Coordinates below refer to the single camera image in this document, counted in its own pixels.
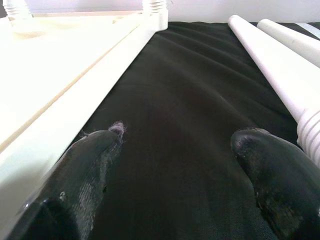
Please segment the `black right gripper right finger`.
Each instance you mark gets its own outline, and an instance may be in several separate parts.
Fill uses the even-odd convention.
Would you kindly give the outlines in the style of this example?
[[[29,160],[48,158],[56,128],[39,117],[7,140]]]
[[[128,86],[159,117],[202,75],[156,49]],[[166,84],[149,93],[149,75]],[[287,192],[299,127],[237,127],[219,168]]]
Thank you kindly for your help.
[[[279,240],[320,240],[320,169],[296,145],[261,128],[237,130],[232,153]]]

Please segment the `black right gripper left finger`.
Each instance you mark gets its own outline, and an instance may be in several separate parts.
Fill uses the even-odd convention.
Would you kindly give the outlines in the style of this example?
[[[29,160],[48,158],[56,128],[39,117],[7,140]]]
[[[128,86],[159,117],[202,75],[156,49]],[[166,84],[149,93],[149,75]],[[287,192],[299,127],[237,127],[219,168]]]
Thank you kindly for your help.
[[[115,130],[74,142],[18,212],[6,240],[88,240],[122,143]]]

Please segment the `white plastic table top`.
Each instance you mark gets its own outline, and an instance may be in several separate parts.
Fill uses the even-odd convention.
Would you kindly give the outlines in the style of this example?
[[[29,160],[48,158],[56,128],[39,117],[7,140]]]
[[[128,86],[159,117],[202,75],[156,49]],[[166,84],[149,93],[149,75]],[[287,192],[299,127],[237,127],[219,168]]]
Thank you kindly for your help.
[[[15,215],[168,10],[0,18],[0,216]]]

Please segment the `white tapered table leg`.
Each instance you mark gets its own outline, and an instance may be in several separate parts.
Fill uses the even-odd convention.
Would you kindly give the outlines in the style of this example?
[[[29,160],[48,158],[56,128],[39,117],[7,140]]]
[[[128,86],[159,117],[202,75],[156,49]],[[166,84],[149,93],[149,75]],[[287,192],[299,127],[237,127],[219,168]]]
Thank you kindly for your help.
[[[10,21],[33,18],[25,0],[2,0],[2,5]]]
[[[269,19],[260,20],[257,28],[320,68],[320,39],[317,37],[312,38]]]
[[[238,15],[228,25],[297,123],[297,143],[320,168],[320,68]]]
[[[159,14],[167,11],[167,0],[142,0],[142,9],[145,13]]]

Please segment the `black table cloth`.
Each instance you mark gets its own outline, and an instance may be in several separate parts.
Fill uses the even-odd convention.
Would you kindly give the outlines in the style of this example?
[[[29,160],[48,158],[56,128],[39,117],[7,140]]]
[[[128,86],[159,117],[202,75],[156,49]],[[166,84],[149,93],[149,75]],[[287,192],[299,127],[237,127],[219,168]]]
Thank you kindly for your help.
[[[278,240],[230,140],[297,123],[227,23],[170,22],[77,137],[123,123],[88,240]]]

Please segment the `long white plastic strip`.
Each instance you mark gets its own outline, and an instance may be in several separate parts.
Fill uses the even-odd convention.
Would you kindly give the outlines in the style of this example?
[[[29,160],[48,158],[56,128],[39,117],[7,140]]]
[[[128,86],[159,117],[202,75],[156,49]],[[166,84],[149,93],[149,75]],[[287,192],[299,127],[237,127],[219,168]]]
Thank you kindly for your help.
[[[309,24],[309,23],[296,23],[296,25],[300,26],[304,30],[308,31],[318,39],[320,39],[320,29]]]

